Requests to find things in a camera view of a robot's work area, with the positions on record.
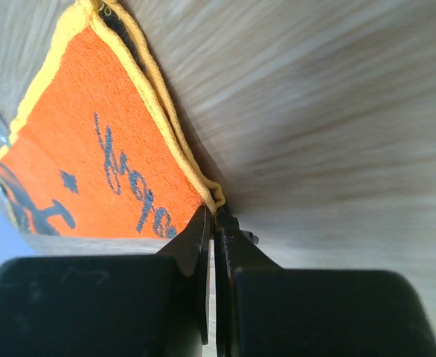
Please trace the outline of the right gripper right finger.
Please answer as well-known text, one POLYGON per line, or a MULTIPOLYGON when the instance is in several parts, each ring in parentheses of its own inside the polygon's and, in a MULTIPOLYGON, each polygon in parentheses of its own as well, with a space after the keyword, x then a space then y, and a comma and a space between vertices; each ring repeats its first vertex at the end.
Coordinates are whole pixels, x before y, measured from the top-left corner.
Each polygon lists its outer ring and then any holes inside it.
POLYGON ((225 208, 214 251, 219 356, 436 356, 429 319, 401 274, 283 268, 225 208))

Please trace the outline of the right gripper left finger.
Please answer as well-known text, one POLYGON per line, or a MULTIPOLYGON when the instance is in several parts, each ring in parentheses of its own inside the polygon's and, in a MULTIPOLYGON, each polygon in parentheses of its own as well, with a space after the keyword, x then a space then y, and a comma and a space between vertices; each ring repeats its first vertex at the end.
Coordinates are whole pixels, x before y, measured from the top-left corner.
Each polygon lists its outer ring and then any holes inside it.
POLYGON ((154 254, 24 257, 0 266, 0 356, 200 356, 211 213, 154 254))

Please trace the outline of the orange grey towel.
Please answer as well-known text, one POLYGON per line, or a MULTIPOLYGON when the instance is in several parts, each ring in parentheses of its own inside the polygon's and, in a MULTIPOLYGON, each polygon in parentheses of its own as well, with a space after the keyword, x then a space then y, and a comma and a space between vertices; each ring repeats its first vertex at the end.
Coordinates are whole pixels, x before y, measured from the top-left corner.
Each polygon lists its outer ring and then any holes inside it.
POLYGON ((135 20, 76 1, 0 148, 0 194, 24 234, 172 239, 225 204, 182 131, 135 20))

